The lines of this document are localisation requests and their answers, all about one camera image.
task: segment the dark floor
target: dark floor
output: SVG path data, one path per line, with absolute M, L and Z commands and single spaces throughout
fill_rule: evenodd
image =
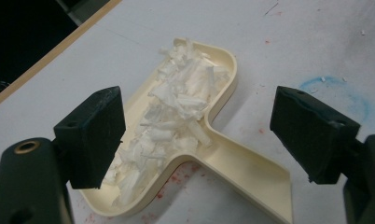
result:
M 108 0 L 0 1 L 0 91 Z

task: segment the blue marker stain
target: blue marker stain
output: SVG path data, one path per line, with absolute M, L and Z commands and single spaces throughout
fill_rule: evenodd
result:
M 303 82 L 299 89 L 357 122 L 365 121 L 370 113 L 368 101 L 339 78 L 316 77 Z

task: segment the plastic tray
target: plastic tray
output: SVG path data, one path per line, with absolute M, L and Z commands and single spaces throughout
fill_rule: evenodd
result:
M 174 44 L 185 43 L 175 39 Z M 195 161 L 229 182 L 247 200 L 273 217 L 277 222 L 292 223 L 291 183 L 286 169 L 257 154 L 251 149 L 228 139 L 211 127 L 216 114 L 230 98 L 237 85 L 237 63 L 227 50 L 194 42 L 194 47 L 211 56 L 211 61 L 230 70 L 230 80 L 211 102 L 200 125 L 212 138 L 210 147 L 199 147 L 195 154 L 173 155 L 160 175 L 154 176 L 140 196 L 123 208 L 111 204 L 118 196 L 118 187 L 102 185 L 100 189 L 83 189 L 81 193 L 91 209 L 107 217 L 128 216 L 145 208 L 173 174 L 186 161 Z M 134 130 L 142 113 L 152 100 L 147 93 L 159 83 L 156 81 L 158 69 L 146 80 L 124 106 L 127 131 L 122 137 L 124 143 L 134 138 Z

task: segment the black machine part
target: black machine part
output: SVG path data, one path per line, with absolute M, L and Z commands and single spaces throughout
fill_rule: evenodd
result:
M 347 176 L 349 224 L 375 224 L 375 135 L 355 139 L 360 125 L 310 94 L 278 87 L 271 130 L 316 184 Z
M 126 130 L 119 87 L 95 92 L 54 127 L 56 139 L 26 139 L 0 161 L 0 223 L 74 223 L 68 191 L 95 189 Z

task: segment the white work surface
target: white work surface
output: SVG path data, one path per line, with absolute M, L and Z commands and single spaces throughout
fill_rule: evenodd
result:
M 270 131 L 271 110 L 278 85 L 298 88 L 359 122 L 359 140 L 375 133 L 375 0 L 124 0 L 0 104 L 0 157 L 20 140 L 53 139 L 53 126 L 95 91 L 118 85 L 129 100 L 177 36 L 236 56 L 239 83 L 213 126 L 290 171 L 294 223 L 345 223 L 345 178 L 310 184 Z M 272 223 L 196 165 L 132 217 L 95 215 L 69 189 L 76 223 Z

